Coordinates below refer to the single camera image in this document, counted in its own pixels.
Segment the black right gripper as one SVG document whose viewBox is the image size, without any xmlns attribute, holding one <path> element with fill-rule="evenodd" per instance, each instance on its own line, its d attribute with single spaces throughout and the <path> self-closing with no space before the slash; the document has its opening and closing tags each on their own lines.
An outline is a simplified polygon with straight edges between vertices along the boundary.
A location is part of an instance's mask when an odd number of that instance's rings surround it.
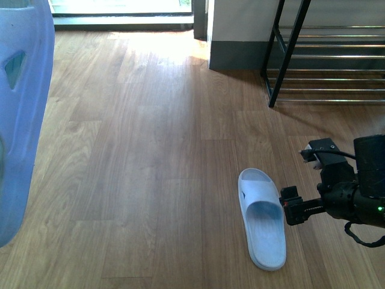
<svg viewBox="0 0 385 289">
<path fill-rule="evenodd" d="M 344 219 L 360 224 L 361 221 L 354 212 L 354 195 L 358 189 L 354 169 L 347 162 L 322 165 L 311 162 L 311 167 L 321 171 L 321 182 L 317 185 L 319 199 L 306 201 L 309 207 L 305 209 L 304 201 L 298 195 L 296 186 L 280 190 L 280 204 L 283 207 L 286 223 L 299 225 L 311 215 L 326 212 L 335 219 Z"/>
</svg>

